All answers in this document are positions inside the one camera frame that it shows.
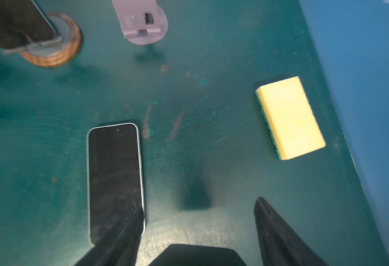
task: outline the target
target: scratched surface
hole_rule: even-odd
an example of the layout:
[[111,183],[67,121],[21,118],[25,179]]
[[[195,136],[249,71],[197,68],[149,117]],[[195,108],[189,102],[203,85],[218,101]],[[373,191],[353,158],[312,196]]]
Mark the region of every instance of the scratched surface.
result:
[[[171,243],[234,249],[261,265],[264,196],[330,265],[389,265],[295,0],[160,0],[167,36],[124,40],[111,1],[38,1],[82,29],[54,69],[0,54],[0,265],[72,265],[90,248],[87,131],[142,130],[147,228],[138,265]],[[324,149],[281,161],[255,100],[299,76]]]

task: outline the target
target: brown spot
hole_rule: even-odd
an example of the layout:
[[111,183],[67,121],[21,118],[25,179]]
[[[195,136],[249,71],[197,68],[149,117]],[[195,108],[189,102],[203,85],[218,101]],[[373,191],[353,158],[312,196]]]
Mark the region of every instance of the brown spot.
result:
[[168,65],[161,65],[160,66],[160,72],[163,74],[165,72],[167,72],[169,70],[169,66]]
[[172,141],[175,140],[176,133],[177,133],[178,129],[180,128],[183,116],[184,116],[184,110],[181,111],[181,114],[178,116],[178,118],[176,119],[174,125],[172,126],[172,130],[170,131],[170,134],[169,134],[168,138],[165,140],[166,143],[172,142]]
[[152,102],[148,103],[148,108],[147,108],[147,113],[145,114],[145,119],[144,119],[144,125],[142,127],[142,137],[145,138],[146,140],[150,139],[150,128],[148,127],[148,115],[150,113],[151,107],[153,106]]

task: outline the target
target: sponge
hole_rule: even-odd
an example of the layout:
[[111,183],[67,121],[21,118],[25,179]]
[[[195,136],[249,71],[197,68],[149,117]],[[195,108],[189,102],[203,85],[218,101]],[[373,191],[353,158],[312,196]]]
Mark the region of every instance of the sponge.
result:
[[256,95],[281,160],[326,146],[299,77],[263,85]]

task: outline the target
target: wooden ring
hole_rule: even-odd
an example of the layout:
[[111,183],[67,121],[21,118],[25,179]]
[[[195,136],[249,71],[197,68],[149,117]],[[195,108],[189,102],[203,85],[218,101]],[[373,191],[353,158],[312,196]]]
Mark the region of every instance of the wooden ring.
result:
[[24,59],[34,65],[37,65],[38,67],[57,67],[64,65],[76,56],[82,45],[82,33],[78,24],[76,24],[76,22],[71,17],[61,13],[48,13],[47,15],[61,18],[69,25],[69,43],[64,47],[62,51],[52,56],[39,57],[32,55],[27,51],[20,52],[20,54]]

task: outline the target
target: teal spot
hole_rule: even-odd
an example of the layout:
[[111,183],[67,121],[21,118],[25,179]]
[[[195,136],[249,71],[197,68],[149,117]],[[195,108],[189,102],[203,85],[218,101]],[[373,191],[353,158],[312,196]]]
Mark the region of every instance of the teal spot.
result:
[[197,86],[199,87],[205,87],[206,85],[208,84],[208,80],[206,78],[201,78],[198,82],[197,82]]

